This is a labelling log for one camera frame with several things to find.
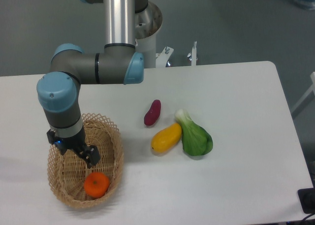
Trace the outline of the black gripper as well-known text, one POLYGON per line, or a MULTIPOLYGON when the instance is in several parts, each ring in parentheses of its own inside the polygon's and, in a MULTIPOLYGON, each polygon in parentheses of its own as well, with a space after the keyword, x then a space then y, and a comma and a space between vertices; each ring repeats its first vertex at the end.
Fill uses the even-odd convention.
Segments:
POLYGON ((86 145, 85 131, 81 130, 71 137, 58 137, 52 130, 47 131, 48 142, 54 145, 63 156, 68 150, 73 151, 86 162, 87 168, 96 166, 100 161, 100 153, 95 145, 86 145))

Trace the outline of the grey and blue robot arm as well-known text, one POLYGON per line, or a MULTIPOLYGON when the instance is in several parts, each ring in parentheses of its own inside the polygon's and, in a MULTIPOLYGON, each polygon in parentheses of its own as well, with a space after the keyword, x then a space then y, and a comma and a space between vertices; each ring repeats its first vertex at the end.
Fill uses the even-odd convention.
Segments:
POLYGON ((80 0, 102 3, 105 20, 103 53, 85 54, 76 45, 60 45, 50 70, 37 83, 38 100, 50 129, 48 141, 61 154, 73 151, 87 167, 97 165, 96 146, 85 142, 78 103, 83 84, 138 84, 144 79, 144 56, 136 51, 135 14, 148 7, 148 0, 80 0))

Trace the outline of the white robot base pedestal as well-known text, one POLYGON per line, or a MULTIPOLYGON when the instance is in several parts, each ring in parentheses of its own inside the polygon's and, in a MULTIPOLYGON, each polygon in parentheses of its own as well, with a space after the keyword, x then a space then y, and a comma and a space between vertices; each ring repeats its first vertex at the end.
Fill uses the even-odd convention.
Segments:
POLYGON ((163 16, 161 10, 152 2, 135 14, 136 52, 144 56, 144 68, 156 67, 157 34, 161 29, 163 16))

